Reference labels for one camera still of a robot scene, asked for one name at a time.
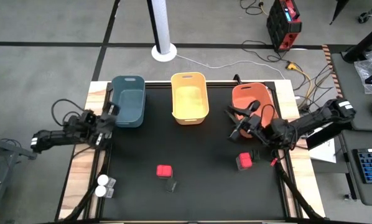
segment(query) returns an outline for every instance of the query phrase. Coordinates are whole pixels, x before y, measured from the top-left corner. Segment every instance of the white pole base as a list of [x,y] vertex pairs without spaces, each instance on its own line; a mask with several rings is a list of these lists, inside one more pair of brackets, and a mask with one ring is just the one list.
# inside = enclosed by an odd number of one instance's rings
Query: white pole base
[[176,57],[177,49],[174,44],[170,44],[169,53],[163,55],[163,54],[160,54],[157,51],[157,47],[154,46],[153,49],[151,49],[151,55],[153,56],[154,59],[156,59],[159,62],[169,62],[170,60]]

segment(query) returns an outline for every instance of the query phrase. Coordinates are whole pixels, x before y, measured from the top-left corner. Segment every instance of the concrete floor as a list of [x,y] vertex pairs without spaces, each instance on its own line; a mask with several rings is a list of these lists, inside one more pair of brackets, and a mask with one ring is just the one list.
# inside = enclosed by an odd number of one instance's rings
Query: concrete floor
[[[372,18],[359,24],[355,17],[372,7],[370,1],[351,1],[332,26],[333,0],[302,1],[298,4],[304,22],[295,44],[355,44],[372,30]],[[246,39],[270,43],[265,17],[249,16],[238,0],[169,0],[170,34],[175,43],[240,44]],[[0,41],[101,42],[114,0],[21,0],[0,1]],[[266,10],[272,0],[265,1]],[[153,42],[145,0],[121,0],[110,42]],[[59,129],[50,117],[50,106],[59,98],[85,104],[89,82],[99,48],[88,47],[0,47],[0,138],[13,138],[28,147],[32,134],[40,129]],[[261,55],[272,50],[257,50]],[[219,66],[238,60],[263,63],[255,55],[236,49],[179,49],[179,55]],[[311,77],[326,64],[321,50],[291,50],[285,59],[297,62]],[[296,72],[284,69],[284,62],[270,63],[294,87],[302,82]],[[99,80],[117,75],[137,74],[146,80],[168,80],[178,72],[202,72],[208,80],[277,79],[277,71],[252,63],[209,69],[182,58],[168,63],[155,62],[150,49],[108,48]],[[324,86],[333,86],[328,78]],[[307,86],[296,91],[304,95]],[[318,104],[335,97],[332,89]],[[62,117],[71,105],[58,105]],[[20,224],[52,221],[72,147],[55,147],[37,160],[22,159],[14,171],[0,208],[0,223],[14,219]],[[342,175],[317,176],[325,212],[335,220],[372,223],[372,207],[361,202],[345,202],[348,193]]]

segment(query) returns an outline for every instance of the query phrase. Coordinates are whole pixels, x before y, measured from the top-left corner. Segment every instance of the blue keyboard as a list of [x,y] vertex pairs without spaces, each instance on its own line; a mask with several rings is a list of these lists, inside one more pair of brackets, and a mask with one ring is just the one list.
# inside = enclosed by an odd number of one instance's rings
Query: blue keyboard
[[354,149],[355,159],[360,165],[360,174],[363,182],[372,184],[372,149]]

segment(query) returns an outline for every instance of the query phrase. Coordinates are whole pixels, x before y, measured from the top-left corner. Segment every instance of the teal plastic basket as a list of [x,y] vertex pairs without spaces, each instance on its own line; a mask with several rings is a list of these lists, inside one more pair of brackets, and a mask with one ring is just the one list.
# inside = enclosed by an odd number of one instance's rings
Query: teal plastic basket
[[146,92],[144,79],[137,75],[118,76],[111,81],[112,102],[119,106],[116,126],[137,128],[143,123]]

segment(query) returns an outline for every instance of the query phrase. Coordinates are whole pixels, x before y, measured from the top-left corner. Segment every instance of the plastic bag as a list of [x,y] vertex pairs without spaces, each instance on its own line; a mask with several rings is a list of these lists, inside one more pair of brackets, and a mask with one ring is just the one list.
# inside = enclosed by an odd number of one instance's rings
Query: plastic bag
[[372,59],[355,62],[355,68],[365,88],[365,93],[372,94],[372,85],[365,84],[365,80],[372,76]]

